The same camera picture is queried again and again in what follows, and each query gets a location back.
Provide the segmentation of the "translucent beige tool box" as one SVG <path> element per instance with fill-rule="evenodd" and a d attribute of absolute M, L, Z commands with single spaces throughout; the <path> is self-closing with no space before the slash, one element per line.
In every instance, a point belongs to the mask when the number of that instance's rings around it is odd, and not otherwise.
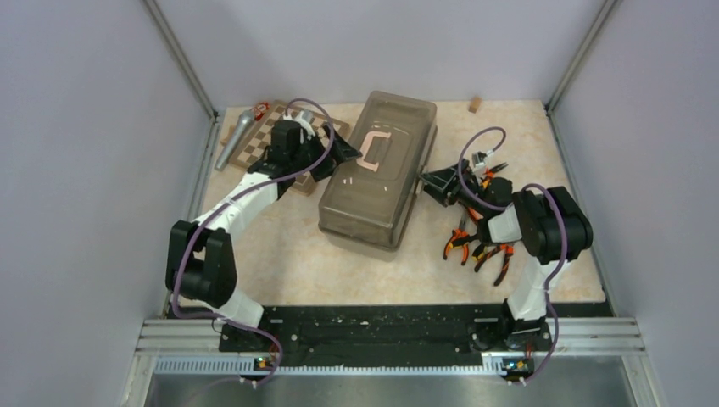
<path fill-rule="evenodd" d="M 402 242 L 438 132 L 435 103 L 374 91 L 319 202 L 318 227 L 340 248 L 390 261 Z"/>

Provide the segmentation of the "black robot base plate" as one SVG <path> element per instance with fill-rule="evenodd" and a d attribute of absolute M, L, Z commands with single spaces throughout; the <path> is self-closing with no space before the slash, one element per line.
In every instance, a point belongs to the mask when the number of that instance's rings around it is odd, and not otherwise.
<path fill-rule="evenodd" d="M 494 325 L 500 304 L 368 306 L 268 306 L 259 324 L 272 339 L 212 323 L 222 353 L 275 351 L 280 366 L 291 367 L 444 367 L 482 363 L 483 351 L 545 351 L 552 321 L 537 342 L 518 349 L 502 343 L 488 350 L 472 347 L 469 330 Z"/>

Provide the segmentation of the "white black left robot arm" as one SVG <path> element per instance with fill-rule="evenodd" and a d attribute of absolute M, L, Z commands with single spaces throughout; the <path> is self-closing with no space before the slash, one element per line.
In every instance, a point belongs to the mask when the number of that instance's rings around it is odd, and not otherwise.
<path fill-rule="evenodd" d="M 170 230 L 166 287 L 174 297 L 196 300 L 212 317 L 240 326 L 240 340 L 252 350 L 269 345 L 272 329 L 261 320 L 263 306 L 238 286 L 233 243 L 299 176 L 310 174 L 321 181 L 338 166 L 362 157 L 330 123 L 321 128 L 326 141 L 306 120 L 278 120 L 271 128 L 270 145 L 240 183 L 208 212 L 193 221 L 179 220 Z"/>

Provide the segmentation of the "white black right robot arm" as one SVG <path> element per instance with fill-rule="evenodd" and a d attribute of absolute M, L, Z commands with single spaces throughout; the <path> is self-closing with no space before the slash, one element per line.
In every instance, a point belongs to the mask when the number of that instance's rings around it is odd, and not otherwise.
<path fill-rule="evenodd" d="M 444 207 L 459 204 L 462 218 L 443 249 L 447 257 L 460 248 L 479 271 L 492 257 L 503 262 L 494 286 L 506 278 L 516 244 L 529 258 L 515 291 L 502 303 L 498 321 L 471 328 L 471 345 L 488 350 L 501 343 L 508 349 L 527 347 L 546 332 L 550 293 L 563 270 L 590 248 L 594 232 L 587 216 L 565 187 L 544 189 L 532 184 L 519 192 L 496 174 L 499 164 L 476 176 L 468 163 L 419 176 L 423 191 Z"/>

